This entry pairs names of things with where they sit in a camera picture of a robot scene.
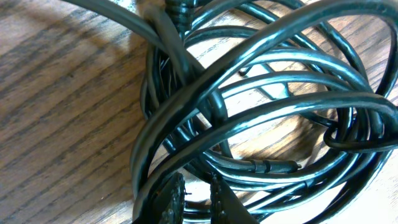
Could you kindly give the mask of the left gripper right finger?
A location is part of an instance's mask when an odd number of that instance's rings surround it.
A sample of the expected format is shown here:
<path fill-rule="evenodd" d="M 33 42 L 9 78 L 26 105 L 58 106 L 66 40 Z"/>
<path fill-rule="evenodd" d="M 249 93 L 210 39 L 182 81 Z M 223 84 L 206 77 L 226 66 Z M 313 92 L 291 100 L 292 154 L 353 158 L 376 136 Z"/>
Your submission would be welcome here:
<path fill-rule="evenodd" d="M 258 224 L 219 175 L 211 179 L 211 224 Z"/>

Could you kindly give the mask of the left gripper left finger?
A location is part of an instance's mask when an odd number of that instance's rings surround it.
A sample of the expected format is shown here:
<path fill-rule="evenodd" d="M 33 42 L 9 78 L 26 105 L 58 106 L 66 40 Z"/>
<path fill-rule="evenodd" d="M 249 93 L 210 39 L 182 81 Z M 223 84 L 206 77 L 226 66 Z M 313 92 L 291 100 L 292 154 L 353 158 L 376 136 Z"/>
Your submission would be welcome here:
<path fill-rule="evenodd" d="M 144 214 L 132 224 L 182 224 L 185 206 L 185 181 L 181 173 L 175 173 L 156 192 L 155 198 Z"/>

